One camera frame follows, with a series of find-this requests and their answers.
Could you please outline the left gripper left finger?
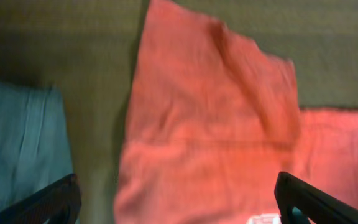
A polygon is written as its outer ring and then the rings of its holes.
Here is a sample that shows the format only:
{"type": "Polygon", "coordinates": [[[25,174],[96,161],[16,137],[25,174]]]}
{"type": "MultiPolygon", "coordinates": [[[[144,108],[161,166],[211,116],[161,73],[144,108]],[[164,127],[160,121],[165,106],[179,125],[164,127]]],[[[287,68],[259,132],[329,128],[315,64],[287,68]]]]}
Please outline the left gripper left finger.
{"type": "Polygon", "coordinates": [[[76,174],[69,174],[0,212],[0,224],[75,224],[81,209],[76,174]]]}

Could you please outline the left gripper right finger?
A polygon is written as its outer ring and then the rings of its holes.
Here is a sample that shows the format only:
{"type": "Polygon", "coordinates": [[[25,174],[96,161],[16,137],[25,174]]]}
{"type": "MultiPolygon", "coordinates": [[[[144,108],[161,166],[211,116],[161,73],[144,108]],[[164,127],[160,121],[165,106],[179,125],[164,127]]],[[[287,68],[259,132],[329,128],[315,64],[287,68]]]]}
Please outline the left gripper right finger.
{"type": "Polygon", "coordinates": [[[282,224],[358,224],[358,210],[287,172],[278,174],[274,195],[282,224]]]}

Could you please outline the red orange printed t-shirt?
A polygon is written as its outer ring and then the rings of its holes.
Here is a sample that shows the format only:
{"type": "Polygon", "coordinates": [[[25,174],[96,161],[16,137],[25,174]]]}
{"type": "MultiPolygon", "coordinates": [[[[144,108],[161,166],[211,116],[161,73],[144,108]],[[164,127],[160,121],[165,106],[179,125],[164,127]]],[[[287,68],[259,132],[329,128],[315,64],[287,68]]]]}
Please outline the red orange printed t-shirt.
{"type": "Polygon", "coordinates": [[[151,1],[116,223],[276,223],[281,171],[358,209],[358,111],[300,109],[291,61],[213,17],[151,1]]]}

